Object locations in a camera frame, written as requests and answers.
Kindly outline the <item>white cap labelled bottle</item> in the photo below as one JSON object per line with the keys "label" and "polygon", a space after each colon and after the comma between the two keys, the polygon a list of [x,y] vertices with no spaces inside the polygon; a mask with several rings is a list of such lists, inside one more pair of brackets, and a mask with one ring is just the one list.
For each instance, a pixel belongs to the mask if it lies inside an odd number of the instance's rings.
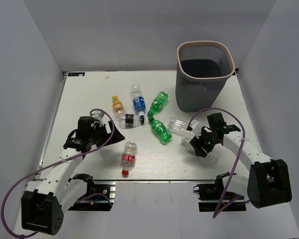
{"label": "white cap labelled bottle", "polygon": [[184,146],[188,155],[187,161],[189,164],[202,168],[214,168],[218,161],[220,154],[218,152],[211,152],[206,157],[196,156],[193,146],[190,141],[195,137],[194,133],[187,133],[181,139],[181,145]]}

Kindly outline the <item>red label red cap bottle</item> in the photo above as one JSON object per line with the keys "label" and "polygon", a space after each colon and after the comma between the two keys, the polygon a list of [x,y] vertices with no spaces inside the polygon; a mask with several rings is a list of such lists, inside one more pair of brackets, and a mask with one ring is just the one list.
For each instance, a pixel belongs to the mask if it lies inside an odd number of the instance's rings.
{"label": "red label red cap bottle", "polygon": [[121,158],[122,175],[128,177],[129,171],[132,170],[136,160],[137,144],[135,142],[126,142]]}

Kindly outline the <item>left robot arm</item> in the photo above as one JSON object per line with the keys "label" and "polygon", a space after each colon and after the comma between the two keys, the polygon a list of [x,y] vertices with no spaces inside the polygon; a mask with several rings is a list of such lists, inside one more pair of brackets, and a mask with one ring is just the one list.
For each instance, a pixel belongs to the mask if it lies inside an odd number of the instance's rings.
{"label": "left robot arm", "polygon": [[25,191],[21,198],[21,226],[25,230],[56,235],[64,215],[81,197],[89,199],[95,194],[93,177],[75,174],[75,169],[92,148],[123,141],[124,136],[110,120],[111,131],[103,123],[104,112],[93,110],[89,116],[78,119],[77,129],[68,135],[57,164],[33,190]]}

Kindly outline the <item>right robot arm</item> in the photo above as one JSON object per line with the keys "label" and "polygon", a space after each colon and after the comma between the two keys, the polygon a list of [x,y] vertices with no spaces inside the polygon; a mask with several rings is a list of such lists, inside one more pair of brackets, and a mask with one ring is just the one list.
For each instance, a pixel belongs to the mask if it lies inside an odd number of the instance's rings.
{"label": "right robot arm", "polygon": [[239,177],[227,172],[216,177],[213,185],[203,187],[202,200],[234,199],[247,197],[256,208],[288,203],[292,200],[289,170],[282,159],[272,159],[260,152],[244,137],[244,132],[234,124],[227,124],[221,113],[207,117],[209,126],[202,127],[199,135],[189,144],[196,156],[206,157],[220,144],[236,155],[249,171],[249,176]]}

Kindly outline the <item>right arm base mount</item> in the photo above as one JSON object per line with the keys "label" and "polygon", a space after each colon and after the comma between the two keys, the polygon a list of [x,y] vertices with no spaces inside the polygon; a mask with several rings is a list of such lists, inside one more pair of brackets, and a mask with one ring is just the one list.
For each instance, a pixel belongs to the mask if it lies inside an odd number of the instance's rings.
{"label": "right arm base mount", "polygon": [[[216,183],[197,184],[193,187],[193,192],[198,194],[199,212],[214,212],[222,194],[223,186]],[[241,197],[233,204],[223,210],[224,212],[244,212],[246,205],[244,197]]]}

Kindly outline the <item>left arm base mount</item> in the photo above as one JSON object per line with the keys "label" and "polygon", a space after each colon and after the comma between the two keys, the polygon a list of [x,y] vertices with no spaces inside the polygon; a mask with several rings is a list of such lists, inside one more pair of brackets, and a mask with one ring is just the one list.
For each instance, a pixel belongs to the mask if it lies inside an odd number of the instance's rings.
{"label": "left arm base mount", "polygon": [[116,182],[94,181],[92,188],[69,211],[109,212],[114,204]]}

